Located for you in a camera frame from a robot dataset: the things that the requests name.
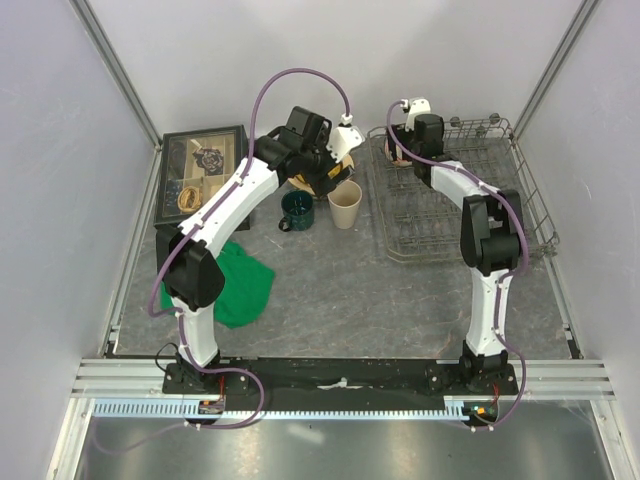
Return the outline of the white red patterned bowl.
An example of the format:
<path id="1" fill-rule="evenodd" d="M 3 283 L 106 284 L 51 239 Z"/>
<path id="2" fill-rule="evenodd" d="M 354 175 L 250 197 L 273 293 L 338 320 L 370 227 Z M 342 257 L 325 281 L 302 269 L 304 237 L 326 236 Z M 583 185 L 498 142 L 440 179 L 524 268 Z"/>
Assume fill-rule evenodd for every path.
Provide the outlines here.
<path id="1" fill-rule="evenodd" d="M 383 152 L 387 160 L 399 168 L 412 166 L 412 159 L 407 157 L 402 148 L 393 140 L 389 132 L 386 132 Z"/>

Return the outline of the dark green mug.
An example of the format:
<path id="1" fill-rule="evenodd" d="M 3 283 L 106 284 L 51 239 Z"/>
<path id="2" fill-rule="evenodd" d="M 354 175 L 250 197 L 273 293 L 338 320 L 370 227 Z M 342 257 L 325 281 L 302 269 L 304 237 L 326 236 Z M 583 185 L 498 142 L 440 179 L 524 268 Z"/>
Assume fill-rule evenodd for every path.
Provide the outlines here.
<path id="1" fill-rule="evenodd" d="M 283 217 L 278 228 L 282 232 L 306 231 L 314 223 L 314 200 L 311 194 L 302 190 L 286 193 L 281 199 Z"/>

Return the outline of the beige tall cup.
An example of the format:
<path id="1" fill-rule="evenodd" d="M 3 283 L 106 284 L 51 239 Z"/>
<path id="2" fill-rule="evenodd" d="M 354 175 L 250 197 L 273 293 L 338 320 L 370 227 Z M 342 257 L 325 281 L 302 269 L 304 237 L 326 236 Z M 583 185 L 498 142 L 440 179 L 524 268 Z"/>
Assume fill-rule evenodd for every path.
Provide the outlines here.
<path id="1" fill-rule="evenodd" d="M 361 187 L 352 180 L 344 181 L 328 195 L 332 220 L 338 229 L 354 226 L 361 200 Z"/>

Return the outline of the cream bird plate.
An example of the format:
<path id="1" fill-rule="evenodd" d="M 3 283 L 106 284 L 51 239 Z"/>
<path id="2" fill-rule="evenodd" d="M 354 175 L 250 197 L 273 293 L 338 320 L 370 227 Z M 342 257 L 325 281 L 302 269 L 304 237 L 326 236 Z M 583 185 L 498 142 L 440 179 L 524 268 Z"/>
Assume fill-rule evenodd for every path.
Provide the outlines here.
<path id="1" fill-rule="evenodd" d="M 350 154 L 347 154 L 340 163 L 338 163 L 329 173 L 329 177 L 334 179 L 336 176 L 341 174 L 343 171 L 348 173 L 347 177 L 351 177 L 354 173 L 355 163 Z M 305 181 L 302 175 L 296 175 L 293 178 L 289 178 L 288 182 L 298 190 L 306 191 L 311 194 L 314 198 L 316 198 L 314 190 L 311 186 Z"/>

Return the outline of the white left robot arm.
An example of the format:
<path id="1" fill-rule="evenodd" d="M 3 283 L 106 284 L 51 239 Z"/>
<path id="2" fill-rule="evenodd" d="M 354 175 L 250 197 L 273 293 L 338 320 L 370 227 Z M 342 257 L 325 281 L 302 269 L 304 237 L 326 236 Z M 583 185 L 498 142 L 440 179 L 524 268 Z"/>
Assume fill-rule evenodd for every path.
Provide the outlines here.
<path id="1" fill-rule="evenodd" d="M 225 374 L 215 339 L 214 306 L 225 286 L 217 258 L 236 228 L 263 200 L 301 175 L 314 194 L 332 192 L 352 173 L 335 169 L 363 138 L 349 113 L 339 123 L 296 106 L 285 125 L 251 142 L 237 171 L 196 213 L 156 233 L 158 277 L 178 320 L 176 359 L 167 365 L 163 392 L 210 393 Z"/>

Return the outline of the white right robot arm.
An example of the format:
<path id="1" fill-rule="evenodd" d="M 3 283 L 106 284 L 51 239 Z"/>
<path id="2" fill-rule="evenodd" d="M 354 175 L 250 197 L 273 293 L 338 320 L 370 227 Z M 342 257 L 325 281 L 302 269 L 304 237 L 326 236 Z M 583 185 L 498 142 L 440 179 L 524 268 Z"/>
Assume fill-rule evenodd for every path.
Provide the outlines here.
<path id="1" fill-rule="evenodd" d="M 458 381 L 477 394 L 508 371 L 503 336 L 511 280 L 529 260 L 520 195 L 500 190 L 444 151 L 444 120 L 420 114 L 414 127 L 387 124 L 390 149 L 411 160 L 415 176 L 461 211 L 460 252 L 472 275 L 471 322 L 459 360 Z"/>

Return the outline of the black framed wooden box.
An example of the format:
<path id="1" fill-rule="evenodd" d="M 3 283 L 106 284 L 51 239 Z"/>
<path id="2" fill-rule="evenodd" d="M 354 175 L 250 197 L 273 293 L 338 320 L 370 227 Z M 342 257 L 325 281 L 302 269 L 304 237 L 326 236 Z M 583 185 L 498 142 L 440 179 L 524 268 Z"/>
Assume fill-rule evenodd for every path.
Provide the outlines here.
<path id="1" fill-rule="evenodd" d="M 154 225 L 176 226 L 221 190 L 248 151 L 242 125 L 166 133 Z"/>

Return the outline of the green cloth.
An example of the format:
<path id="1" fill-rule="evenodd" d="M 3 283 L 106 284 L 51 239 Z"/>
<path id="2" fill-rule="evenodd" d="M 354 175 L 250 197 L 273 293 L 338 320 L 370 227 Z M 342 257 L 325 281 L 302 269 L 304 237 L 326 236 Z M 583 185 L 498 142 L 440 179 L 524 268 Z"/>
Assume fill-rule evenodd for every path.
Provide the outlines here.
<path id="1" fill-rule="evenodd" d="M 255 322 L 264 312 L 275 271 L 249 255 L 241 245 L 227 241 L 217 259 L 225 284 L 213 310 L 200 317 L 206 325 L 219 323 L 236 329 Z"/>

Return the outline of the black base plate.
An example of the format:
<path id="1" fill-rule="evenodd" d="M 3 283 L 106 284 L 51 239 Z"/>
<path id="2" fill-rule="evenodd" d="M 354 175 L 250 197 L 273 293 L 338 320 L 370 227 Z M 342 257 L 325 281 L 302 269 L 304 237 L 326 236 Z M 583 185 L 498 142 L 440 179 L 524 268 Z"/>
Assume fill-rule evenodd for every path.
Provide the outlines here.
<path id="1" fill-rule="evenodd" d="M 518 393 L 514 368 L 470 376 L 457 362 L 432 359 L 224 358 L 203 375 L 182 360 L 165 368 L 165 394 L 221 394 L 232 411 L 253 410 L 265 390 L 267 412 L 436 410 L 446 396 L 493 399 Z"/>

